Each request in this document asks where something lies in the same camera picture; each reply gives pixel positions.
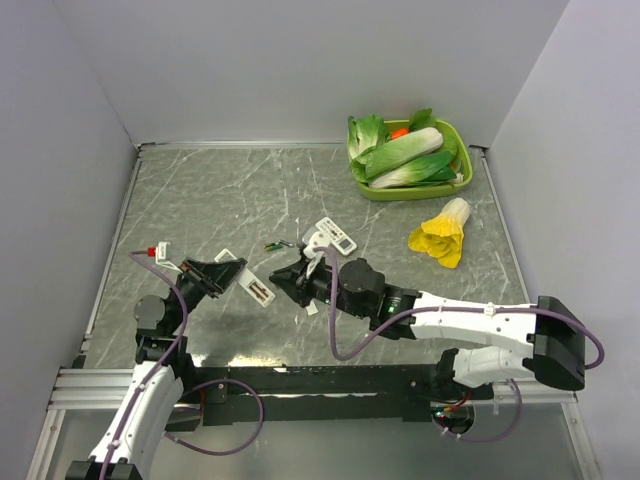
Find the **plain white remote control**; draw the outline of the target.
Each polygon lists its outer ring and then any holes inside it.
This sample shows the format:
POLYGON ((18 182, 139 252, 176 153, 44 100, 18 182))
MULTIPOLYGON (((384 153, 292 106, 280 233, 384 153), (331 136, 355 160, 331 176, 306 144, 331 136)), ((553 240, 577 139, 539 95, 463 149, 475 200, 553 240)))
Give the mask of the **plain white remote control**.
MULTIPOLYGON (((228 249, 222 249, 214 258, 216 262, 237 260, 228 249)), ((250 295, 261 307, 268 307, 275 299, 275 294, 262 282, 250 268, 245 266, 236 278, 236 283, 250 295)))

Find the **white battery cover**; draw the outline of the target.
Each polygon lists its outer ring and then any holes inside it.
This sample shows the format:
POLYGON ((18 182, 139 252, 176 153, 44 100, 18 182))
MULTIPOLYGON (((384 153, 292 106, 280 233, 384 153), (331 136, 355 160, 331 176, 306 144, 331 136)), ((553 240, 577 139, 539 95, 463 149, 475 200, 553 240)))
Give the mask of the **white battery cover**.
POLYGON ((313 316, 318 313, 318 309, 314 302, 311 302, 308 306, 306 306, 305 310, 309 316, 313 316))

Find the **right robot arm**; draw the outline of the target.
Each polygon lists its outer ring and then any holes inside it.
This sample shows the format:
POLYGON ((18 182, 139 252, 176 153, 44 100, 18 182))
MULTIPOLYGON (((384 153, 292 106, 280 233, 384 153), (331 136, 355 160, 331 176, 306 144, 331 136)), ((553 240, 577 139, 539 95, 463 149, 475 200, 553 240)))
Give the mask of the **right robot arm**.
POLYGON ((438 390, 459 398, 469 388, 508 379, 533 378, 554 389, 585 386, 586 329, 557 298, 534 304, 495 306, 436 296, 387 283, 383 273, 358 258, 334 271, 325 260, 273 271, 269 279, 294 303, 314 300, 366 319, 390 340, 448 339, 472 348, 445 351, 437 365, 438 390))

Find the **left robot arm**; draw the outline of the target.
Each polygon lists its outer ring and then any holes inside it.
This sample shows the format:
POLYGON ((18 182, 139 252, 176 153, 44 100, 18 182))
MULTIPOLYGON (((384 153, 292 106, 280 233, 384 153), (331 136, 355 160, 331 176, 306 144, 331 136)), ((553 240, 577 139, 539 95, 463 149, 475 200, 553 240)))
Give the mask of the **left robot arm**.
POLYGON ((243 258, 202 262, 188 257, 171 280, 147 263, 145 254, 138 250, 129 257, 162 280, 169 294, 147 295, 134 308, 135 366, 126 394, 89 457, 70 464, 67 479, 148 477, 174 405, 192 398, 198 387, 185 336, 189 314, 204 298, 225 293, 247 265, 243 258))

